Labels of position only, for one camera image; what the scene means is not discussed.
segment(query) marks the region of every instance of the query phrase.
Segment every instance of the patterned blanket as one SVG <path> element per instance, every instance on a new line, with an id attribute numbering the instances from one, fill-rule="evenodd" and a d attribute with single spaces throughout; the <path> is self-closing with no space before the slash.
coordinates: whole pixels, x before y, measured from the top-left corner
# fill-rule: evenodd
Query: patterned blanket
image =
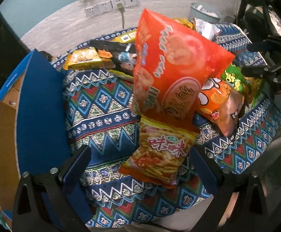
<path id="1" fill-rule="evenodd" d="M 237 66 L 265 63 L 259 53 L 247 51 L 249 39 L 237 26 L 215 25 L 222 30 L 216 42 L 236 55 Z M 133 29 L 98 39 L 111 40 Z M 84 42 L 52 62 L 65 74 L 66 124 L 71 149 L 74 151 L 82 144 L 92 148 L 92 161 L 80 181 L 88 201 L 97 207 L 87 226 L 116 228 L 147 222 L 187 209 L 209 197 L 189 156 L 179 168 L 178 187 L 172 190 L 118 173 L 120 165 L 138 148 L 140 118 L 130 111 L 133 84 L 103 69 L 62 69 L 69 53 L 89 45 L 90 41 Z M 233 141 L 219 134 L 200 115 L 194 117 L 194 124 L 202 129 L 198 142 L 203 144 L 208 157 L 221 168 L 242 173 L 273 139 L 281 125 L 281 112 L 261 93 L 255 107 L 246 108 Z"/>

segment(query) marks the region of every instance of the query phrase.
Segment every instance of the electrical outlet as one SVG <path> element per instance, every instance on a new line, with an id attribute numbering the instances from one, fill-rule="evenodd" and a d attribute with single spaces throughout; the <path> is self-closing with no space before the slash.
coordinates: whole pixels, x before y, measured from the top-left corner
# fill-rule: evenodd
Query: electrical outlet
<path id="1" fill-rule="evenodd" d="M 97 6 L 98 6 L 101 13 L 105 13 L 105 12 L 109 12 L 109 11 L 113 10 L 113 7 L 111 5 L 110 0 L 106 1 L 106 2 L 99 3 Z"/>
<path id="2" fill-rule="evenodd" d="M 126 7 L 134 6 L 134 5 L 138 5 L 138 0 L 125 0 Z"/>
<path id="3" fill-rule="evenodd" d="M 111 4 L 113 9 L 118 9 L 117 4 L 122 3 L 123 7 L 125 7 L 125 0 L 111 0 Z"/>
<path id="4" fill-rule="evenodd" d="M 85 8 L 85 11 L 86 11 L 86 15 L 88 18 L 92 18 L 92 17 L 95 17 L 95 16 L 101 14 L 97 4 L 95 4 L 91 7 Z"/>

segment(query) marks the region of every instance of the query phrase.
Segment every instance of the metal screw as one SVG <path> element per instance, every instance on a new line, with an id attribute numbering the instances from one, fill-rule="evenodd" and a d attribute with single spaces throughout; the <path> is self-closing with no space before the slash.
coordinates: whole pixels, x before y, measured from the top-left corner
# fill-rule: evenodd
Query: metal screw
<path id="1" fill-rule="evenodd" d="M 50 169 L 50 173 L 51 173 L 51 174 L 55 174 L 55 173 L 57 173 L 57 172 L 58 172 L 58 168 L 56 168 L 56 167 Z"/>
<path id="2" fill-rule="evenodd" d="M 255 172 L 255 171 L 253 171 L 252 173 L 252 176 L 254 177 L 254 178 L 257 178 L 259 175 L 257 174 L 257 172 Z"/>
<path id="3" fill-rule="evenodd" d="M 230 173 L 231 170 L 228 167 L 224 167 L 222 171 L 223 173 Z"/>
<path id="4" fill-rule="evenodd" d="M 25 171 L 25 172 L 22 174 L 22 177 L 23 177 L 23 178 L 28 177 L 29 174 L 30 174 L 29 172 Z"/>

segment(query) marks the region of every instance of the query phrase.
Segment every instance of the orange snack bag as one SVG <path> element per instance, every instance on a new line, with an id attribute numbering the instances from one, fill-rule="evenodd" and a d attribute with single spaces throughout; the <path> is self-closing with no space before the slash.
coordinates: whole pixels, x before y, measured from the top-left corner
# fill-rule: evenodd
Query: orange snack bag
<path id="1" fill-rule="evenodd" d="M 206 119 L 218 125 L 224 136 L 230 137 L 238 124 L 238 114 L 244 96 L 218 78 L 203 85 L 196 100 L 196 109 Z"/>
<path id="2" fill-rule="evenodd" d="M 167 126 L 193 132 L 187 119 L 193 116 L 191 107 L 200 89 L 209 76 L 220 76 L 234 55 L 147 9 L 141 16 L 135 44 L 134 110 L 161 119 Z"/>
<path id="3" fill-rule="evenodd" d="M 157 124 L 144 116 L 139 126 L 140 147 L 122 164 L 119 173 L 165 188 L 174 188 L 177 171 L 198 133 L 183 135 L 178 130 Z"/>

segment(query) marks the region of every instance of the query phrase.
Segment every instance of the barcode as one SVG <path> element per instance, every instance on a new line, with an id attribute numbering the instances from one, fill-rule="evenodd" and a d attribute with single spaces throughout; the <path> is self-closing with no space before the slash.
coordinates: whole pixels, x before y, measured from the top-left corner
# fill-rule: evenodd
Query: barcode
<path id="1" fill-rule="evenodd" d="M 121 39 L 122 39 L 123 42 L 131 40 L 131 38 L 128 35 L 122 36 Z"/>

